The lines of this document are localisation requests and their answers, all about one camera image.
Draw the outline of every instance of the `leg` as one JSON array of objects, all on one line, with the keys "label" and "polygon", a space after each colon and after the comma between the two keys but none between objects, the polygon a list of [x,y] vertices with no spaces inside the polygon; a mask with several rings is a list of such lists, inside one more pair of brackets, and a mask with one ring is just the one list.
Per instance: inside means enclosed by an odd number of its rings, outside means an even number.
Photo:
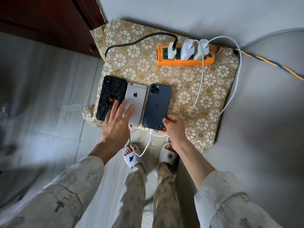
[{"label": "leg", "polygon": [[[129,146],[125,155],[134,150]],[[147,176],[141,163],[132,167],[118,201],[112,228],[141,227],[145,207]]]},{"label": "leg", "polygon": [[[171,145],[167,145],[166,149],[171,149]],[[168,163],[162,162],[158,169],[158,186],[153,199],[153,228],[183,227],[175,196],[175,181],[169,168]]]}]

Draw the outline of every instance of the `white patterned sleeve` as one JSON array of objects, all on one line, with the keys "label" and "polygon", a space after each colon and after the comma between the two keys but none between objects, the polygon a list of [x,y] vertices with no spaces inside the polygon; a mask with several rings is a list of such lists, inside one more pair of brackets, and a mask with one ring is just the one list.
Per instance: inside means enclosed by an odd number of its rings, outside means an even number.
[{"label": "white patterned sleeve", "polygon": [[104,172],[98,157],[72,165],[5,220],[0,228],[72,228],[92,201]]},{"label": "white patterned sleeve", "polygon": [[194,201],[202,228],[281,227],[259,205],[250,201],[231,172],[208,174]]}]

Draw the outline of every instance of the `blue and yellow cord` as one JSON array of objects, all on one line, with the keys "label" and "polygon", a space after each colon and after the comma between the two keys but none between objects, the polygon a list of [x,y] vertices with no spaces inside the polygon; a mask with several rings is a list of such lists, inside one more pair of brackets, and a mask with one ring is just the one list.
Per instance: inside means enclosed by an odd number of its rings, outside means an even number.
[{"label": "blue and yellow cord", "polygon": [[[229,47],[226,47],[226,46],[219,46],[219,49],[216,53],[219,53],[221,50],[222,50],[222,47],[224,48],[227,48],[227,49],[231,49],[233,50],[234,52],[236,51],[239,51],[238,49],[232,49],[232,48],[229,48]],[[279,67],[280,69],[284,70],[285,72],[288,72],[288,73],[291,73],[293,74],[294,76],[296,76],[298,79],[301,79],[302,81],[304,81],[304,75],[301,75],[301,74],[298,74],[296,72],[294,72],[292,69],[286,67],[286,66],[282,66],[281,64],[277,63],[277,62],[274,62],[274,61],[271,61],[271,60],[268,60],[264,57],[260,57],[260,56],[255,56],[255,55],[252,55],[252,54],[249,54],[249,53],[246,53],[244,51],[241,50],[241,53],[242,54],[245,54],[246,56],[249,56],[249,57],[253,57],[255,59],[258,59],[260,61],[264,61],[264,62],[267,62],[268,64],[271,64],[273,66],[277,66]]]}]

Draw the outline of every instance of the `white slipper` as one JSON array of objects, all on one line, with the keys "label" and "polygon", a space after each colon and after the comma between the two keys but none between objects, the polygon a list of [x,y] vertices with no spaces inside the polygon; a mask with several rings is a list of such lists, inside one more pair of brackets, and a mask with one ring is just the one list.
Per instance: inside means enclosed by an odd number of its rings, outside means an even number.
[{"label": "white slipper", "polygon": [[131,153],[128,153],[126,156],[125,156],[125,152],[127,150],[128,147],[126,147],[124,149],[124,153],[123,153],[123,157],[124,157],[124,160],[125,162],[128,164],[128,166],[130,167],[130,169],[132,169],[132,167],[137,164],[137,163],[141,163],[143,165],[143,168],[144,170],[146,171],[146,165],[145,163],[143,162],[143,159],[142,157],[138,157],[135,153],[137,153],[138,155],[140,155],[140,150],[138,148],[138,146],[136,144],[130,144],[130,145],[133,145],[136,147],[135,150],[133,150]]},{"label": "white slipper", "polygon": [[158,169],[159,169],[159,165],[162,162],[166,162],[166,163],[170,164],[171,167],[172,167],[176,158],[177,158],[177,153],[176,152],[173,152],[171,150],[166,149],[166,146],[169,145],[169,144],[171,144],[171,142],[166,142],[162,147],[161,154],[159,155],[158,166],[157,166],[157,169],[155,169],[155,176],[156,177],[157,177],[157,172],[158,172]]}]

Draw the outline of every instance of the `foot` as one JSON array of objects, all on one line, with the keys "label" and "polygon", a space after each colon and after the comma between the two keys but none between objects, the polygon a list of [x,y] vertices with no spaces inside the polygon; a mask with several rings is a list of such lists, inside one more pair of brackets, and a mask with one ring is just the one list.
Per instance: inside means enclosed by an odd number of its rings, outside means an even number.
[{"label": "foot", "polygon": [[[170,150],[170,151],[176,153],[176,151],[174,149],[172,149],[172,145],[171,144],[166,145],[165,149]],[[161,166],[168,166],[169,169],[171,168],[171,165],[169,163],[167,163],[167,162],[161,162],[160,165],[159,165],[159,167],[161,167]]]},{"label": "foot", "polygon": [[[129,146],[127,147],[127,149],[126,149],[126,152],[124,153],[124,156],[126,156],[128,153],[131,153],[131,152],[134,151],[134,150],[136,150],[136,147],[135,147],[134,145],[129,145]],[[134,166],[140,167],[140,168],[142,168],[143,170],[145,170],[144,167],[143,167],[143,165],[142,165],[141,163],[137,163],[137,164],[135,164]]]}]

